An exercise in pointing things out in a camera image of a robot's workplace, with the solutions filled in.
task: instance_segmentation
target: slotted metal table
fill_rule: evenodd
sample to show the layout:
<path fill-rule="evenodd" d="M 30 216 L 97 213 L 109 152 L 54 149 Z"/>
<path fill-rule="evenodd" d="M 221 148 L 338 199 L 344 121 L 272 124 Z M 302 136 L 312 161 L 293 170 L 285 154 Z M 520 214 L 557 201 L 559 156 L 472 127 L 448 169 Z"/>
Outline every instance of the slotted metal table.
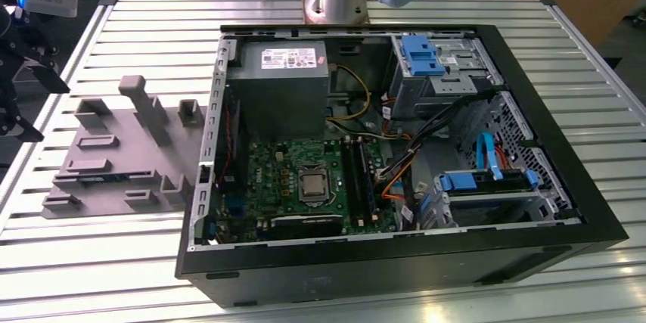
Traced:
<path fill-rule="evenodd" d="M 221 24 L 298 23 L 300 0 L 117 0 L 93 14 L 0 187 L 0 321 L 646 320 L 646 113 L 555 6 L 537 0 L 370 1 L 372 23 L 499 27 L 629 240 L 516 284 L 224 310 L 173 277 L 181 213 L 45 220 L 39 203 L 78 126 L 81 97 L 130 107 L 121 75 L 174 106 L 206 103 Z"/>

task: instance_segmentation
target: motherboard chip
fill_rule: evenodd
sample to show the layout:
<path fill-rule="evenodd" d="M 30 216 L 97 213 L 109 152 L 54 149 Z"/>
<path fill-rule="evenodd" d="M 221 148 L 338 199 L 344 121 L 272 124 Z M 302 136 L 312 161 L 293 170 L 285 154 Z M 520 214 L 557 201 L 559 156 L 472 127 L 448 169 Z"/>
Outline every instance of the motherboard chip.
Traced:
<path fill-rule="evenodd" d="M 302 175 L 302 194 L 305 196 L 320 196 L 325 193 L 325 181 L 322 175 Z"/>

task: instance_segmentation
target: sticker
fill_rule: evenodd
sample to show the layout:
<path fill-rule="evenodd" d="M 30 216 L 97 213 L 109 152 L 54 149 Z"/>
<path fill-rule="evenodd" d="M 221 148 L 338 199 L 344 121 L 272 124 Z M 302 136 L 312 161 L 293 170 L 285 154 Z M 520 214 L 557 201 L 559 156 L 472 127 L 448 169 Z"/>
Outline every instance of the sticker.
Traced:
<path fill-rule="evenodd" d="M 389 107 L 381 107 L 381 113 L 382 113 L 382 118 L 385 120 L 390 119 L 390 108 Z"/>
<path fill-rule="evenodd" d="M 440 57 L 440 64 L 457 64 L 455 57 Z"/>
<path fill-rule="evenodd" d="M 316 68 L 313 48 L 281 48 L 262 51 L 262 70 Z"/>
<path fill-rule="evenodd" d="M 421 192 L 425 192 L 425 189 L 428 188 L 428 185 L 425 183 L 423 183 L 421 181 L 419 181 L 416 183 L 416 187 L 414 187 L 414 193 L 421 193 Z"/>
<path fill-rule="evenodd" d="M 409 223 L 412 223 L 412 211 L 405 207 L 405 205 L 401 206 L 401 216 Z"/>

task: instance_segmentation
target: yellow wire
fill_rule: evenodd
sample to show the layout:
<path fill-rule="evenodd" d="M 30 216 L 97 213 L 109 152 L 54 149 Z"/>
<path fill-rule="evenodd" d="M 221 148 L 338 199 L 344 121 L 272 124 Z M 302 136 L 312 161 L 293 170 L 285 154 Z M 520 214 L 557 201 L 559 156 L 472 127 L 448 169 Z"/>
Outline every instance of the yellow wire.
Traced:
<path fill-rule="evenodd" d="M 345 70 L 346 73 L 353 77 L 353 79 L 356 79 L 356 81 L 361 84 L 362 91 L 365 91 L 365 104 L 362 105 L 362 109 L 357 113 L 353 113 L 352 115 L 346 115 L 346 116 L 328 117 L 326 120 L 334 120 L 334 121 L 350 120 L 354 117 L 361 116 L 366 112 L 366 109 L 370 106 L 370 91 L 366 89 L 366 85 L 362 82 L 361 78 L 357 76 L 356 73 L 353 73 L 353 71 L 349 68 L 346 68 L 341 64 L 336 65 L 336 67 Z"/>

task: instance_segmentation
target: cpu socket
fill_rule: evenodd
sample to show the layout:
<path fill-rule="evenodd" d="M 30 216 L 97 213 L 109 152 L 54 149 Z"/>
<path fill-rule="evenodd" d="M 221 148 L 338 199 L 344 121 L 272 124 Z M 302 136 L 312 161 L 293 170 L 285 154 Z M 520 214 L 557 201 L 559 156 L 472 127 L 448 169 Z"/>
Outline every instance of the cpu socket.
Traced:
<path fill-rule="evenodd" d="M 329 202 L 328 170 L 324 164 L 300 166 L 298 176 L 298 201 L 306 206 L 316 208 Z"/>

